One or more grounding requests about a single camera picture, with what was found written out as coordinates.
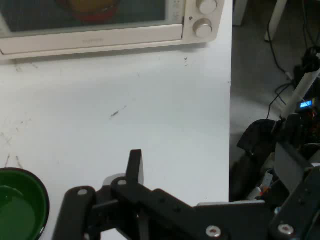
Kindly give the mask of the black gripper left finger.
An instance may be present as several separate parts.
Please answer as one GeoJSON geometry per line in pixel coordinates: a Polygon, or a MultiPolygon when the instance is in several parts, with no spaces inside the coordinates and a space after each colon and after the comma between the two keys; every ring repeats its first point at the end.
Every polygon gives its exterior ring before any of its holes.
{"type": "Polygon", "coordinates": [[[129,240],[223,240],[225,230],[208,214],[139,179],[142,151],[132,150],[124,176],[95,190],[79,186],[63,198],[55,225],[55,240],[98,240],[116,229],[129,240]]]}

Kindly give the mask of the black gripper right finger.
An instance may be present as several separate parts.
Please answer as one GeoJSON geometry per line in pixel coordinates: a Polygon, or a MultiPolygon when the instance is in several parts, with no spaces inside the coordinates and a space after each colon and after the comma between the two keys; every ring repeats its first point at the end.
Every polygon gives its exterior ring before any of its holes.
{"type": "Polygon", "coordinates": [[[320,238],[320,168],[311,168],[270,222],[271,240],[320,238]]]}

